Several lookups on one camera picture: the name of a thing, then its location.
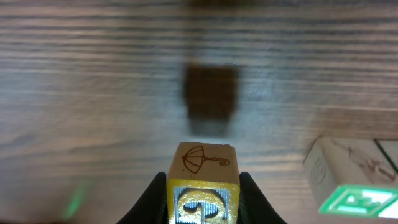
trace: block's top face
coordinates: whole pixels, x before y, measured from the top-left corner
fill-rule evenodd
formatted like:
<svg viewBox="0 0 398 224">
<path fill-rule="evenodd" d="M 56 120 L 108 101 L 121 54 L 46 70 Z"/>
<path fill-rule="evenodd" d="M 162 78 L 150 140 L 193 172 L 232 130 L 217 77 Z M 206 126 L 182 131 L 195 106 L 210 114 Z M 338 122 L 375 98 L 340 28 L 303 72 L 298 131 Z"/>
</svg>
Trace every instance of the block's top face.
<svg viewBox="0 0 398 224">
<path fill-rule="evenodd" d="M 181 142 L 175 152 L 167 179 L 239 185 L 235 148 L 230 145 Z"/>
<path fill-rule="evenodd" d="M 337 184 L 378 185 L 398 189 L 398 177 L 372 139 L 320 138 Z"/>
<path fill-rule="evenodd" d="M 369 218 L 398 218 L 398 190 L 342 185 L 319 209 L 320 213 Z"/>
</svg>

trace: block with yellow light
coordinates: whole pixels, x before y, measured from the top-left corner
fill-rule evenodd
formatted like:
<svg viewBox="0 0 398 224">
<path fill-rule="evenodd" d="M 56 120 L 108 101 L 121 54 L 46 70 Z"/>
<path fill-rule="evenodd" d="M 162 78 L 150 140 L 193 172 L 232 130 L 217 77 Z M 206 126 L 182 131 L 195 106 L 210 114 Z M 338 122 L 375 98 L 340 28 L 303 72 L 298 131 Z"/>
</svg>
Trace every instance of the block with yellow light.
<svg viewBox="0 0 398 224">
<path fill-rule="evenodd" d="M 235 224 L 239 192 L 234 147 L 181 142 L 167 174 L 169 224 Z"/>
</svg>

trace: green border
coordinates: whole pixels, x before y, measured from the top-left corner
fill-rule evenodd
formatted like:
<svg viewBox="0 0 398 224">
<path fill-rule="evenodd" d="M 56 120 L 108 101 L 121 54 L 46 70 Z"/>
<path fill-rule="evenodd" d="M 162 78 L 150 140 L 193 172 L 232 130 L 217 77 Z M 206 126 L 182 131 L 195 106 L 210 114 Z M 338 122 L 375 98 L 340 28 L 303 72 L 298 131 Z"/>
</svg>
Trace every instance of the green border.
<svg viewBox="0 0 398 224">
<path fill-rule="evenodd" d="M 395 195 L 395 198 L 388 203 L 380 206 L 377 209 L 377 212 L 374 214 L 360 214 L 360 213 L 351 213 L 351 212 L 336 212 L 333 210 L 329 210 L 330 205 L 332 205 L 341 195 L 347 190 L 377 190 L 382 192 L 389 192 Z M 341 185 L 332 193 L 332 195 L 322 204 L 319 208 L 319 214 L 328 214 L 328 215 L 343 215 L 343 216 L 351 216 L 351 217 L 362 217 L 362 218 L 377 218 L 379 214 L 392 205 L 394 202 L 398 200 L 398 189 L 389 189 L 385 187 L 371 187 L 365 185 Z"/>
</svg>

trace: wooden surface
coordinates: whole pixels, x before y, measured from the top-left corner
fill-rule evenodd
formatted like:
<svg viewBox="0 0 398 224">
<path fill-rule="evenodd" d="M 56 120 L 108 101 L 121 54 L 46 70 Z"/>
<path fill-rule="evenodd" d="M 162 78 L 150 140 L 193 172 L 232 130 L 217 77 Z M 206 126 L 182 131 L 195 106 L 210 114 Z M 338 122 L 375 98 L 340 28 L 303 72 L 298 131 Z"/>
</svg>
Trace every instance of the wooden surface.
<svg viewBox="0 0 398 224">
<path fill-rule="evenodd" d="M 396 223 L 317 215 L 302 161 L 319 134 L 398 138 L 398 6 L 32 2 L 0 7 L 1 219 L 58 220 L 83 192 L 74 223 L 115 223 L 201 141 L 233 145 L 288 223 Z M 191 134 L 186 67 L 226 63 L 228 133 Z"/>
</svg>

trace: block's front face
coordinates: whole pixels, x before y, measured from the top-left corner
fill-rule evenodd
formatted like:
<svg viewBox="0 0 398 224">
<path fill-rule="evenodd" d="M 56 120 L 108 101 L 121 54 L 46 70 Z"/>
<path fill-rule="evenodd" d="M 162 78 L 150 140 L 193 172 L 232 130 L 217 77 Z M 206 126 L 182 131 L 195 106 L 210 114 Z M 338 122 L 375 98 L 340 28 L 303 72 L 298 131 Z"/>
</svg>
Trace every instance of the block's front face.
<svg viewBox="0 0 398 224">
<path fill-rule="evenodd" d="M 169 224 L 235 224 L 239 192 L 239 186 L 231 183 L 169 179 Z"/>
<path fill-rule="evenodd" d="M 320 213 L 369 218 L 398 218 L 398 190 L 360 185 L 338 187 Z"/>
</svg>

